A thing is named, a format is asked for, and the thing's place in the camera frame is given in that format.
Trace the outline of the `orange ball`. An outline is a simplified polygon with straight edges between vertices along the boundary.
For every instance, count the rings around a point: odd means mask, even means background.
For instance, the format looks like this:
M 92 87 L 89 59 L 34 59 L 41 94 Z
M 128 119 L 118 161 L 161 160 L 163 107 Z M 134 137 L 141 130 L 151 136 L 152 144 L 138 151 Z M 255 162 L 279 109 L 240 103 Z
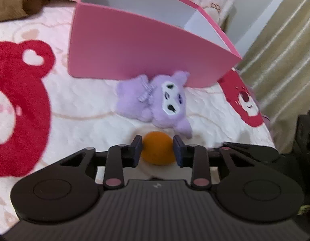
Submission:
M 164 132 L 154 131 L 142 140 L 141 157 L 152 165 L 165 166 L 176 161 L 173 151 L 173 139 Z

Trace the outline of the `pink cardboard box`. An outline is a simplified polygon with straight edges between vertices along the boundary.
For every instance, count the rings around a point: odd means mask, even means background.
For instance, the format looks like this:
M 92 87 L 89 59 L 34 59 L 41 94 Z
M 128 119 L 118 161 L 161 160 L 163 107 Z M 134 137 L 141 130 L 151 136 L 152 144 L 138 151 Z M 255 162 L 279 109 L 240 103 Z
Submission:
M 106 80 L 187 71 L 187 86 L 204 88 L 240 59 L 218 24 L 189 0 L 78 0 L 67 70 Z

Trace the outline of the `white blanket with red bears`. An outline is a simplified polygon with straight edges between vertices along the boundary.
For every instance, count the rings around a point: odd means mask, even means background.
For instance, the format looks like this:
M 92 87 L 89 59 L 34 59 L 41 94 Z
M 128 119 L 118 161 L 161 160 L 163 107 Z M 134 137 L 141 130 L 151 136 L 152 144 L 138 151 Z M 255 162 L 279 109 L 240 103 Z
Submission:
M 52 123 L 48 145 L 36 169 L 42 169 L 84 147 L 98 151 L 131 142 L 137 134 L 156 130 L 152 124 L 117 115 L 116 85 L 111 80 L 77 79 L 66 68 L 74 6 L 52 4 L 23 20 L 0 22 L 0 41 L 42 40 L 56 62 L 43 80 L 49 95 Z M 273 146 L 266 125 L 251 127 L 227 102 L 220 85 L 187 88 L 186 113 L 193 129 L 192 144 L 218 147 L 224 141 Z

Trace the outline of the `purple plush toy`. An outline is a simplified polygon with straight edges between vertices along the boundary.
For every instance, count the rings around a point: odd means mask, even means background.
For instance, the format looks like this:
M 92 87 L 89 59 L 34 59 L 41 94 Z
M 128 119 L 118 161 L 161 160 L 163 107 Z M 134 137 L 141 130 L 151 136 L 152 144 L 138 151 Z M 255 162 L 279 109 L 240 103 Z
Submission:
M 152 80 L 140 75 L 120 81 L 116 88 L 116 113 L 158 128 L 172 128 L 190 139 L 192 128 L 186 118 L 184 91 L 188 77 L 188 72 L 177 71 L 172 76 L 158 75 Z

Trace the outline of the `beige striped curtain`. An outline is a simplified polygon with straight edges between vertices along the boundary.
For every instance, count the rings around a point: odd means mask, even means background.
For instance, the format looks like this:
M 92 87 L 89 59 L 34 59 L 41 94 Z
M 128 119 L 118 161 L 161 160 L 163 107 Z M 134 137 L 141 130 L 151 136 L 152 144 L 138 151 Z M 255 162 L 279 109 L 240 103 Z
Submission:
M 310 110 L 310 0 L 283 0 L 238 70 L 269 118 L 275 147 L 289 151 L 298 116 Z

